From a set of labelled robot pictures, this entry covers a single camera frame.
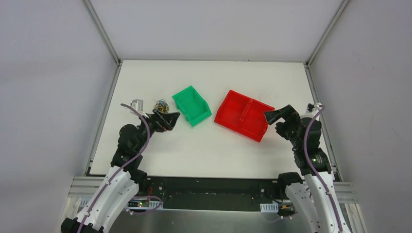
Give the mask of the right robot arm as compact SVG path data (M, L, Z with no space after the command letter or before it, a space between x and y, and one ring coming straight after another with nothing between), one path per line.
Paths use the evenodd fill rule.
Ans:
M266 197L280 204L288 199L296 214L305 220L313 233L349 233L335 192L334 174L326 153L320 148L322 124L321 103L308 104L299 114L291 105L266 111L265 119L274 124L276 132L292 145L294 161L300 172L279 174Z

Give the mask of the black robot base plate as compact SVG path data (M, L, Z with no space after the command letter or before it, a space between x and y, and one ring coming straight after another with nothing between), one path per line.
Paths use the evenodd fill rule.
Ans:
M152 176L129 203L146 207L160 200L163 209L258 212L262 204L286 205L289 198L277 179Z

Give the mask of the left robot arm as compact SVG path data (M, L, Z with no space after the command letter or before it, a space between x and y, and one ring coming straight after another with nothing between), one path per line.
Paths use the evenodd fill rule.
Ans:
M148 192L147 173L138 168L142 153L155 132L174 128L180 113L153 110L136 115L141 120L139 125L126 124L119 131L117 149L102 184L76 217L62 222L61 232L107 233L127 203Z

